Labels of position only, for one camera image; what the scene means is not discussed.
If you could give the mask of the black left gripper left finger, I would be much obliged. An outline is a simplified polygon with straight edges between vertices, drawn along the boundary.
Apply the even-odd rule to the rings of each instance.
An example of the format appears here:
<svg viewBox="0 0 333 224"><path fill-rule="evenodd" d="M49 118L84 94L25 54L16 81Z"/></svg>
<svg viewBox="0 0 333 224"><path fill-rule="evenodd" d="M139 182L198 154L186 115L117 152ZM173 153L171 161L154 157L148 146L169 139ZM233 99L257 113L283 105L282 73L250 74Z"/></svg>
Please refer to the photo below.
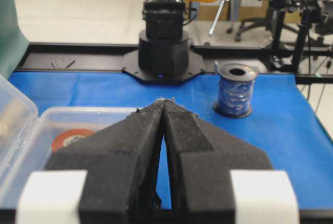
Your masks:
<svg viewBox="0 0 333 224"><path fill-rule="evenodd" d="M139 223L153 209L163 101L55 152L33 172L16 223Z"/></svg>

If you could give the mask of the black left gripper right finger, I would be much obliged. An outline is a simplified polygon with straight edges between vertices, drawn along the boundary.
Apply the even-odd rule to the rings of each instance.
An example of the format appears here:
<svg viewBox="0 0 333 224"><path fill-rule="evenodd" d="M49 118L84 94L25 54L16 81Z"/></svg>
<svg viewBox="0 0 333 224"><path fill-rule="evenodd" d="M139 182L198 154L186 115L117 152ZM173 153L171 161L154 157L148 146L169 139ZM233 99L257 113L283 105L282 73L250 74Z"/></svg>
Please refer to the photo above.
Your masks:
<svg viewBox="0 0 333 224"><path fill-rule="evenodd" d="M263 150L169 100L163 120L181 223L299 223L289 177Z"/></svg>

